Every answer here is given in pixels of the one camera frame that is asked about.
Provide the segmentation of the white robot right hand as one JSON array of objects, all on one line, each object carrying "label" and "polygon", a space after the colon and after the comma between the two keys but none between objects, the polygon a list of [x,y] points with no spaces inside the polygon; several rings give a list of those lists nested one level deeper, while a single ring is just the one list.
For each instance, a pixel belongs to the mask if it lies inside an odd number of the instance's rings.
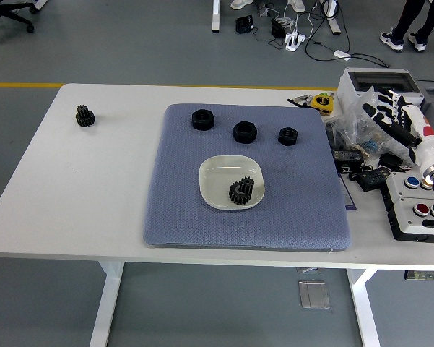
[{"label": "white robot right hand", "polygon": [[418,106],[392,90],[377,93],[377,105],[362,104],[364,112],[391,138],[409,151],[424,175],[434,172],[434,129]]}]

